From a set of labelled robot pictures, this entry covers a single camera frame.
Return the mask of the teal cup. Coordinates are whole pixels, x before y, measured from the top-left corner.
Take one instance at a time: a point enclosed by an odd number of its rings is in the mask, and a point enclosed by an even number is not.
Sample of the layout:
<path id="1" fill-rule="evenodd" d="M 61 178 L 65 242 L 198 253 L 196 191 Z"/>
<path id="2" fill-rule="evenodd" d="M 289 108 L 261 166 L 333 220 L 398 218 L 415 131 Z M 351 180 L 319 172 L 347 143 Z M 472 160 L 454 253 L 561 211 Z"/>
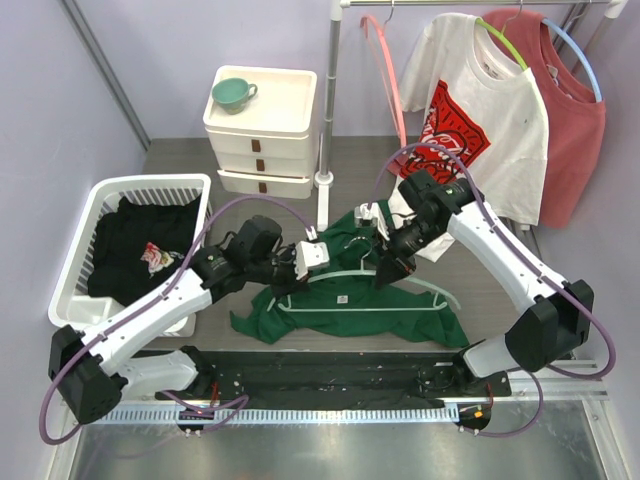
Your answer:
<path id="1" fill-rule="evenodd" d="M 227 114 L 238 114 L 257 93 L 256 84 L 233 77 L 216 83 L 212 87 L 211 97 Z"/>

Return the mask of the lime green hanger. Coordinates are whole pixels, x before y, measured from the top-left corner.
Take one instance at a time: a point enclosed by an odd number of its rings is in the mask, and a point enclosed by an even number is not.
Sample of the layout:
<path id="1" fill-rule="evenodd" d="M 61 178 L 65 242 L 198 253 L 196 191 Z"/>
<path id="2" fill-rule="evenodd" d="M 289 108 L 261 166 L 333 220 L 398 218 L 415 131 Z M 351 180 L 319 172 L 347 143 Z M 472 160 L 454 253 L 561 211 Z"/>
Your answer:
<path id="1" fill-rule="evenodd" d="M 514 59 L 514 61 L 519 65 L 519 67 L 521 68 L 522 71 L 526 71 L 529 68 L 529 66 L 527 65 L 527 63 L 525 62 L 525 60 L 523 59 L 521 54 L 518 52 L 518 50 L 515 48 L 515 46 L 507 39 L 507 37 L 501 31 L 497 30 L 494 26 L 492 26 L 491 24 L 486 22 L 481 17 L 477 17 L 475 19 L 475 24 L 478 25 L 478 26 L 483 27 L 495 39 L 497 39 L 506 48 L 506 50 L 511 54 L 511 56 Z"/>

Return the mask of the blue hanger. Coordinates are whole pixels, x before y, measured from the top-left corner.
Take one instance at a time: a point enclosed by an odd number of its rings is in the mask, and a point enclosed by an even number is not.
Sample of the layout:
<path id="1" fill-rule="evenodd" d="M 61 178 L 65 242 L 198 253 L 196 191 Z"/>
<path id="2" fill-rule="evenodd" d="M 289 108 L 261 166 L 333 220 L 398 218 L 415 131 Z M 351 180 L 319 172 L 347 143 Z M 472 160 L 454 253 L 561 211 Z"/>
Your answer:
<path id="1" fill-rule="evenodd" d="M 553 21 L 551 21 L 549 18 L 545 17 L 542 20 L 542 23 L 544 25 L 546 25 L 552 32 L 556 33 L 569 47 L 570 49 L 575 53 L 577 60 L 578 60 L 578 66 L 581 67 L 584 72 L 587 75 L 587 78 L 591 84 L 591 90 L 593 91 L 594 94 L 594 99 L 597 103 L 600 103 L 603 101 L 603 95 L 600 89 L 600 85 L 597 79 L 597 76 L 593 70 L 593 67 L 591 66 L 587 56 L 585 55 L 585 53 L 583 52 L 583 50 L 581 49 L 581 47 L 576 43 L 576 41 L 571 37 L 570 34 L 568 34 L 564 29 L 562 29 L 560 26 L 558 26 L 557 24 L 555 24 Z"/>

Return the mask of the pink hanger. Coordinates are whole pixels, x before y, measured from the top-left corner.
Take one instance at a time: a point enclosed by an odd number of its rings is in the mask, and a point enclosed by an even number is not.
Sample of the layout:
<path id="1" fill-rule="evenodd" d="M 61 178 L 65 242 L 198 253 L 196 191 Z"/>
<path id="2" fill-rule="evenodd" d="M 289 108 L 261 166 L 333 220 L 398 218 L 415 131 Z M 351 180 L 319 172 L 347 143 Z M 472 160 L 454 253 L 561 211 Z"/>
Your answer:
<path id="1" fill-rule="evenodd" d="M 385 29 L 372 15 L 364 15 L 361 17 L 360 28 L 381 73 L 385 95 L 399 144 L 401 147 L 405 147 L 407 145 L 407 132 L 404 113 L 400 103 L 395 68 L 385 36 Z"/>

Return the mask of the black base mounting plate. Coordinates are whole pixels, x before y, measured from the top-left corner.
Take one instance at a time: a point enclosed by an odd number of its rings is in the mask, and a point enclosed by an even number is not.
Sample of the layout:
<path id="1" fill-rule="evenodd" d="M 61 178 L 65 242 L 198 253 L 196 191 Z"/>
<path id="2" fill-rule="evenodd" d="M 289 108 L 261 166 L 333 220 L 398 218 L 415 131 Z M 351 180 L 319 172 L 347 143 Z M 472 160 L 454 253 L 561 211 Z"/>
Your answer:
<path id="1" fill-rule="evenodd" d="M 506 398 L 506 373 L 463 381 L 445 353 L 205 351 L 210 366 L 184 400 L 230 401 L 243 394 L 249 409 L 375 410 L 433 408 L 440 401 Z"/>

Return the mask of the white laundry basket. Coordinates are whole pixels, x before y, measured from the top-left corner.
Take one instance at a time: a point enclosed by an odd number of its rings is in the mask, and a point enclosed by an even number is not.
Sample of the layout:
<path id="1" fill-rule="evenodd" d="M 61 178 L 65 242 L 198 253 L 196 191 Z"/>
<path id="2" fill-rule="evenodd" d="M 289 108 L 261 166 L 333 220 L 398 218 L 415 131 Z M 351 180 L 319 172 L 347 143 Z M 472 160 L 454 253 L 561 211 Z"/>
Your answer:
<path id="1" fill-rule="evenodd" d="M 198 234 L 211 213 L 211 179 L 206 174 L 152 174 L 114 177 L 97 183 L 89 192 L 66 259 L 51 298 L 50 322 L 83 330 L 123 310 L 108 297 L 91 297 L 88 280 L 93 273 L 96 225 L 118 210 L 125 198 L 136 205 L 175 206 L 199 202 L 194 233 Z"/>

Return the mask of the black t-shirt in basket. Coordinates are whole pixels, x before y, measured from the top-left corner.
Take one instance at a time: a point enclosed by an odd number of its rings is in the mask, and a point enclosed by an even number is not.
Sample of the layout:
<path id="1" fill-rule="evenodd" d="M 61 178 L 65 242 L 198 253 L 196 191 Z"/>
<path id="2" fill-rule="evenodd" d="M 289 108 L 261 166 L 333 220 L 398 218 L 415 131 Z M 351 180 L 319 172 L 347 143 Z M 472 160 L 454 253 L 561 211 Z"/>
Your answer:
<path id="1" fill-rule="evenodd" d="M 96 225 L 88 295 L 129 306 L 169 279 L 192 246 L 200 200 L 161 206 L 123 197 Z"/>

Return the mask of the white drawer unit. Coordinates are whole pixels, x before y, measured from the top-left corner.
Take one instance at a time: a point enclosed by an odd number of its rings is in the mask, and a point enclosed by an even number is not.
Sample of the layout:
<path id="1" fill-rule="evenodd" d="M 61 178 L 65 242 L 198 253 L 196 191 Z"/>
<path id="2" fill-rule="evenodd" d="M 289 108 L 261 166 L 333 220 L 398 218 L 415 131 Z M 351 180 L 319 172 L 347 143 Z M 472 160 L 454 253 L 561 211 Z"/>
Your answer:
<path id="1" fill-rule="evenodd" d="M 203 124 L 225 190 L 307 199 L 318 162 L 317 75 L 310 70 L 223 65 L 213 87 L 249 86 L 242 110 L 229 114 L 210 95 Z"/>

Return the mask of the white graphic t-shirt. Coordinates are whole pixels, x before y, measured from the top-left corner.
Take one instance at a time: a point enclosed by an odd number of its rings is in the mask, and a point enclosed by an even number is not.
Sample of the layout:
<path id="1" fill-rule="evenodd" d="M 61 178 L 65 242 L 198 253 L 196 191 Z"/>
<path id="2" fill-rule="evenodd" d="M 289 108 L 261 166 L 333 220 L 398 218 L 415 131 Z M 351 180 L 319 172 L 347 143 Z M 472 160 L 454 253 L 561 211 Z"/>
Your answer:
<path id="1" fill-rule="evenodd" d="M 493 42 L 472 15 L 437 16 L 419 36 L 399 85 L 405 112 L 424 114 L 414 149 L 397 171 L 449 183 L 461 176 L 451 151 L 493 211 L 524 226 L 539 222 L 549 121 L 531 69 Z"/>

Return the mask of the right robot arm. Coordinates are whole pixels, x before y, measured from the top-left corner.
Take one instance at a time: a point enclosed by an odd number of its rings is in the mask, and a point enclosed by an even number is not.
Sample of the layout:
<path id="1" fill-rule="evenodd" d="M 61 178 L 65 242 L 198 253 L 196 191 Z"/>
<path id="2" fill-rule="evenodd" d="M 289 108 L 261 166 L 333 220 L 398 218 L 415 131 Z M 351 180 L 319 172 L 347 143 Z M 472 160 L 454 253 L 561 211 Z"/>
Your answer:
<path id="1" fill-rule="evenodd" d="M 569 281 L 536 257 L 499 220 L 468 179 L 440 184 L 425 171 L 398 186 L 409 216 L 399 226 L 379 228 L 378 287 L 413 276 L 420 251 L 443 234 L 461 244 L 509 299 L 514 319 L 501 334 L 462 348 L 451 380 L 472 395 L 488 377 L 520 369 L 536 373 L 583 345 L 595 324 L 594 291 Z"/>

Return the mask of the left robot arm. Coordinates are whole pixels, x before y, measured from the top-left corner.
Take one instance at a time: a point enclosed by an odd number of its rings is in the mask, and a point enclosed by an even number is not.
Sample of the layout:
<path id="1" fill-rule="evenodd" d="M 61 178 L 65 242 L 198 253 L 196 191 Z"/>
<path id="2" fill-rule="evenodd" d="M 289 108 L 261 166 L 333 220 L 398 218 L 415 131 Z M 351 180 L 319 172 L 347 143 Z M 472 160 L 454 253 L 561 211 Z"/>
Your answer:
<path id="1" fill-rule="evenodd" d="M 285 245 L 280 225 L 256 215 L 222 242 L 199 248 L 184 271 L 123 311 L 83 331 L 70 326 L 56 331 L 49 360 L 52 383 L 81 425 L 101 419 L 124 399 L 164 391 L 203 398 L 215 373 L 197 348 L 148 357 L 139 351 L 179 320 L 248 283 L 267 285 L 277 297 L 291 294 L 328 259 L 316 234 Z"/>

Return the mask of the mint green hanger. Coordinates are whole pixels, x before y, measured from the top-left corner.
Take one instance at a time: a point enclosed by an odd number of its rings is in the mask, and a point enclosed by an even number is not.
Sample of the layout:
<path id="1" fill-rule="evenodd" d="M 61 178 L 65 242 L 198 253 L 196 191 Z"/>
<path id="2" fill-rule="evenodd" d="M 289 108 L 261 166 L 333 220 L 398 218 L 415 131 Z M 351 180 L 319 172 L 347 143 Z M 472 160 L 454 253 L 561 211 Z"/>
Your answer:
<path id="1" fill-rule="evenodd" d="M 270 308 L 288 313 L 441 312 L 461 310 L 461 302 L 444 288 L 409 276 L 377 290 L 376 271 L 369 264 L 372 242 L 357 236 L 338 248 L 326 271 L 308 279 L 310 290 L 272 300 Z"/>

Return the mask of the red t-shirt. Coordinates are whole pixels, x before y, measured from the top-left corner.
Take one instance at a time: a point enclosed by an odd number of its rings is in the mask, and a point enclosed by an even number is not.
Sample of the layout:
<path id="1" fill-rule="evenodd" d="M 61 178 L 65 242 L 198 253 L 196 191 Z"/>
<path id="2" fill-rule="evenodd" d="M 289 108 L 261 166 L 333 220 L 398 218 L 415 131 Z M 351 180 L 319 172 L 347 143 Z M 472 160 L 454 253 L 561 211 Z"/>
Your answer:
<path id="1" fill-rule="evenodd" d="M 542 13 L 516 8 L 483 15 L 532 69 L 542 95 L 549 119 L 549 146 L 539 222 L 559 229 L 568 226 L 596 169 L 606 106 L 564 65 L 545 19 Z"/>

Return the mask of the metal clothes rack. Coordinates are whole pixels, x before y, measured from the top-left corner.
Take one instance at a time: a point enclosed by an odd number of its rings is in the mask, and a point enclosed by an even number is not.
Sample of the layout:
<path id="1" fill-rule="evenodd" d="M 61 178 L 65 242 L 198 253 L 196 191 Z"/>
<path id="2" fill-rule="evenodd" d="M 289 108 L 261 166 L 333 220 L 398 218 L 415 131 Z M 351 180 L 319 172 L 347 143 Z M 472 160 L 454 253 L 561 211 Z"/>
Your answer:
<path id="1" fill-rule="evenodd" d="M 585 13 L 591 5 L 605 5 L 606 10 L 603 20 L 600 22 L 589 44 L 584 48 L 583 53 L 594 47 L 597 37 L 601 36 L 611 23 L 617 19 L 627 5 L 627 1 L 330 1 L 330 29 L 328 66 L 325 75 L 325 93 L 322 131 L 319 136 L 319 163 L 318 171 L 314 176 L 314 184 L 318 191 L 317 198 L 317 220 L 316 229 L 324 231 L 329 225 L 330 188 L 334 183 L 334 175 L 330 171 L 331 143 L 333 135 L 334 108 L 337 83 L 337 67 L 339 59 L 340 29 L 343 19 L 343 11 L 356 7 L 390 7 L 388 19 L 393 17 L 393 13 L 400 7 L 426 6 L 531 6 L 531 5 L 575 5 L 571 11 L 577 11 L 580 6 L 581 13 Z"/>

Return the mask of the green t-shirt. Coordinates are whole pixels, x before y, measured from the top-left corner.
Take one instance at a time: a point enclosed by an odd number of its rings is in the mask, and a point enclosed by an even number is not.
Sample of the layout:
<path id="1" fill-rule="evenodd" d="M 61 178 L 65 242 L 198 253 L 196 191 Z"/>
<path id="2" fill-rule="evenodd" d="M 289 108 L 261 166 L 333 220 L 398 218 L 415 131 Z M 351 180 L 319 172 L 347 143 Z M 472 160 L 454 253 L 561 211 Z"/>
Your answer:
<path id="1" fill-rule="evenodd" d="M 435 342 L 446 348 L 469 345 L 449 292 L 423 285 L 409 291 L 375 286 L 370 275 L 356 275 L 378 260 L 370 243 L 371 231 L 358 228 L 349 212 L 319 235 L 329 250 L 330 265 L 308 289 L 274 297 L 263 289 L 251 301 L 246 316 L 230 314 L 238 333 L 274 344 L 301 329 L 336 337 L 365 337 L 390 333 L 403 340 Z"/>

